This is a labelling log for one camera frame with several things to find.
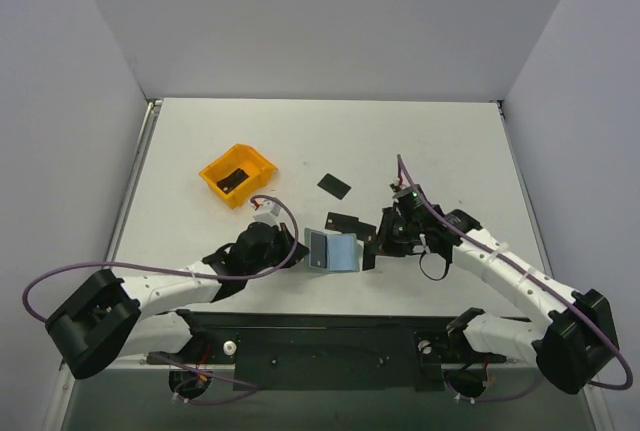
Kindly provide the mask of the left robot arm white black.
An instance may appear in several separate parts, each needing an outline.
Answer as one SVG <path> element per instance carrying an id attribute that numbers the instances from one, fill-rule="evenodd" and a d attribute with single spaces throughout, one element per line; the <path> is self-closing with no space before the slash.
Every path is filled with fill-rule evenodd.
<path id="1" fill-rule="evenodd" d="M 235 242 L 177 273 L 119 278 L 110 269 L 94 272 L 46 319 L 45 329 L 77 379 L 146 351 L 192 363 L 203 356 L 206 339 L 178 308 L 231 297 L 250 278 L 291 268 L 308 253 L 285 224 L 254 222 Z"/>

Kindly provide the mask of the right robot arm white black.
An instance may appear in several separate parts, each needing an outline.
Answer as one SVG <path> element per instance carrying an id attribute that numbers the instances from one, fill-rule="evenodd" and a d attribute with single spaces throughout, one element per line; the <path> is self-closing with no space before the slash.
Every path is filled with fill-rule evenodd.
<path id="1" fill-rule="evenodd" d="M 470 308 L 447 326 L 449 353 L 468 360 L 492 354 L 536 366 L 557 389 L 576 394 L 615 358 L 611 307 L 599 292 L 580 293 L 510 252 L 478 220 L 425 205 L 418 187 L 396 189 L 378 232 L 382 253 L 404 257 L 417 247 L 476 276 L 523 315 L 518 321 Z"/>

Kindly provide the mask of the yellow plastic bin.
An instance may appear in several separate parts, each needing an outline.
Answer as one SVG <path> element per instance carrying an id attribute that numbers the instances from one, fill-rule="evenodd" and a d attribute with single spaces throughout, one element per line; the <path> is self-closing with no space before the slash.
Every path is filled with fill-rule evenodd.
<path id="1" fill-rule="evenodd" d="M 254 147 L 235 144 L 199 172 L 209 189 L 230 209 L 248 201 L 278 171 Z"/>

